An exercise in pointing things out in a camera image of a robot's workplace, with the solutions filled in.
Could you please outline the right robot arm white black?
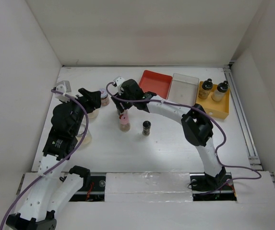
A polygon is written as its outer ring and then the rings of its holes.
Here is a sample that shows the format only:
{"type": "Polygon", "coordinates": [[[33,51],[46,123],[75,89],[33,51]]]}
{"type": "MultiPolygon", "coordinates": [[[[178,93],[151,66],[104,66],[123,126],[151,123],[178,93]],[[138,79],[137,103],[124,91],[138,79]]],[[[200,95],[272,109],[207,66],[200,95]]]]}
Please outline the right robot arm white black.
{"type": "Polygon", "coordinates": [[[226,181],[225,166],[217,158],[213,143],[213,122],[201,105],[181,105],[163,99],[154,92],[144,92],[133,80],[116,78],[107,84],[117,88],[110,94],[117,110],[123,113],[135,106],[138,110],[169,118],[182,126],[186,140],[196,147],[204,167],[206,190],[218,189],[226,181]]]}

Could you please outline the dark sauce jar white lid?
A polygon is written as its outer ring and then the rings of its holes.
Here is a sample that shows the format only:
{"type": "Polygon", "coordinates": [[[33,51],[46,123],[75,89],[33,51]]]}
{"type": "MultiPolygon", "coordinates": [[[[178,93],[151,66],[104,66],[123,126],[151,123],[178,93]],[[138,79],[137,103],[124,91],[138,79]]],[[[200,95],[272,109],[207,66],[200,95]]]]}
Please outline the dark sauce jar white lid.
{"type": "Polygon", "coordinates": [[[119,116],[119,119],[121,119],[123,116],[127,115],[127,110],[124,110],[122,112],[120,110],[117,110],[117,114],[119,116]]]}

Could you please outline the brown-spice bottle black pump cap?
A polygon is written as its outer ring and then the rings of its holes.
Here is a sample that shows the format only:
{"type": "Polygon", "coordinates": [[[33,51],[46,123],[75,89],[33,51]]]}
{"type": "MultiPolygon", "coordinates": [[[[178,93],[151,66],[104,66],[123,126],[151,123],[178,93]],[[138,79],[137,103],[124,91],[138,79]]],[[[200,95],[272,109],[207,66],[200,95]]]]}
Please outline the brown-spice bottle black pump cap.
{"type": "Polygon", "coordinates": [[[207,97],[209,96],[211,90],[213,88],[213,82],[212,79],[207,79],[205,80],[200,89],[199,89],[199,93],[198,93],[198,97],[200,99],[207,99],[207,97]]]}

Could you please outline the white-powder bottle black pump cap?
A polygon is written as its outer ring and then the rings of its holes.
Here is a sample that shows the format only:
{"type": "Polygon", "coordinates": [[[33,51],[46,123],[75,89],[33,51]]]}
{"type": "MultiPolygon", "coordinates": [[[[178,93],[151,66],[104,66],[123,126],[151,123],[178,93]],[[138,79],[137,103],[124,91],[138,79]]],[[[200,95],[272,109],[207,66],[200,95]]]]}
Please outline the white-powder bottle black pump cap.
{"type": "Polygon", "coordinates": [[[228,91],[228,89],[229,89],[229,83],[227,80],[219,83],[216,89],[214,90],[211,98],[216,102],[221,101],[225,96],[226,92],[228,91]]]}

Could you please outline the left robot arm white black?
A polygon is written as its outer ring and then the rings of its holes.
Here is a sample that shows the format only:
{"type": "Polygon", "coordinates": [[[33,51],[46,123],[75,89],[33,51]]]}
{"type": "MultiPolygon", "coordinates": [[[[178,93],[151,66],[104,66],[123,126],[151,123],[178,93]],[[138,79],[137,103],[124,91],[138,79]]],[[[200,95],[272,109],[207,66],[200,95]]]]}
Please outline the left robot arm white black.
{"type": "Polygon", "coordinates": [[[58,182],[71,155],[86,137],[88,126],[81,139],[76,138],[82,121],[88,121],[88,115],[101,106],[101,92],[84,88],[78,90],[80,95],[77,96],[56,88],[51,92],[61,103],[53,110],[52,127],[43,148],[38,177],[11,204],[0,229],[8,226],[13,230],[54,230],[56,216],[66,203],[79,189],[90,186],[90,170],[81,166],[72,167],[61,186],[58,182]]]}

